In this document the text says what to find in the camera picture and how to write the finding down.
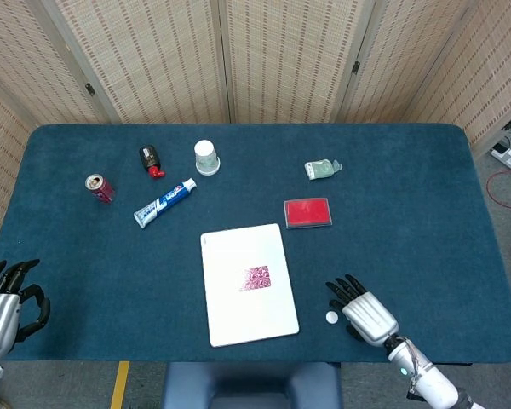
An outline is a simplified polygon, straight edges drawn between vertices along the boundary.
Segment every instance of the red cable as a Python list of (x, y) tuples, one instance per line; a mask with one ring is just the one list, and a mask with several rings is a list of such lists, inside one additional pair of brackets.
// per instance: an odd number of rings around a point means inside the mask
[(499, 172), (496, 172), (496, 173), (490, 175), (489, 178), (486, 179), (486, 193), (488, 194), (488, 197), (492, 199), (493, 202), (495, 202), (495, 203), (499, 204), (500, 206), (505, 207), (507, 209), (511, 209), (510, 205), (500, 202), (498, 199), (496, 199), (494, 196), (492, 196), (492, 193), (490, 190), (490, 184), (491, 184), (492, 179), (494, 179), (496, 176), (499, 176), (499, 175), (507, 175), (508, 173), (511, 173), (511, 169), (501, 170)]

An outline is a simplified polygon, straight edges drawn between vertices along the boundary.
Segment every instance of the small bottle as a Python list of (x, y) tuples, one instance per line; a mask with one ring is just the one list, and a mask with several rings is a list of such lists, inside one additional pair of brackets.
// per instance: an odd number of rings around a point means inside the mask
[(140, 159), (144, 169), (150, 174), (153, 179), (158, 179), (164, 176), (164, 171), (160, 170), (161, 163), (159, 162), (159, 156), (157, 150), (153, 145), (145, 145), (140, 148)]

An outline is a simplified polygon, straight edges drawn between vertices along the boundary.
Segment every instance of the red can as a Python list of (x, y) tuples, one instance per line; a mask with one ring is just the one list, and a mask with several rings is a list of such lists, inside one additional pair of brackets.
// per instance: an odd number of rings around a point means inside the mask
[(101, 202), (111, 203), (116, 194), (110, 182), (98, 173), (85, 179), (85, 187)]

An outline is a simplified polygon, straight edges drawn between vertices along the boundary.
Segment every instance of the toothpaste cap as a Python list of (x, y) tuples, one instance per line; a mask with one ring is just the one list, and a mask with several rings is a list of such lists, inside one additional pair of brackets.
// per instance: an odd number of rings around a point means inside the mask
[(192, 178), (189, 178), (184, 181), (184, 187), (191, 192), (194, 187), (197, 187), (197, 183)]

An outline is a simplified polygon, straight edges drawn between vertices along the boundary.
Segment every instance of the paper cup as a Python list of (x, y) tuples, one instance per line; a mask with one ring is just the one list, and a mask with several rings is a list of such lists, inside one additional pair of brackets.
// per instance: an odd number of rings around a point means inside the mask
[(195, 167), (204, 176), (214, 175), (220, 169), (220, 159), (212, 142), (202, 140), (195, 144)]

